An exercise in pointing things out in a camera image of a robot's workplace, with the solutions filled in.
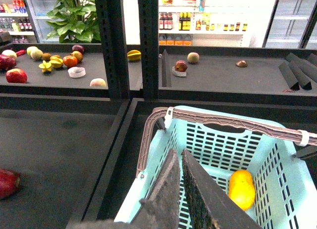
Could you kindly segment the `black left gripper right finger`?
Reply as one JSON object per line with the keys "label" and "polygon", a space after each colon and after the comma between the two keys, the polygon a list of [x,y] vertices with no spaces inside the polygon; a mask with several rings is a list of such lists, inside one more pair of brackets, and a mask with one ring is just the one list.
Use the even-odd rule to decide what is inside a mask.
{"label": "black left gripper right finger", "polygon": [[259,229],[186,149],[182,155],[184,191],[194,229]]}

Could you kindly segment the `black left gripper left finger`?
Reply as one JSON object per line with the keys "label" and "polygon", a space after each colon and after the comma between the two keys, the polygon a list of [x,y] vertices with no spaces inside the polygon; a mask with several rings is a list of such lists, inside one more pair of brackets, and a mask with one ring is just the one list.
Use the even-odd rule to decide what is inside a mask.
{"label": "black left gripper left finger", "polygon": [[180,164],[170,149],[158,178],[131,222],[136,229],[176,229],[179,224]]}

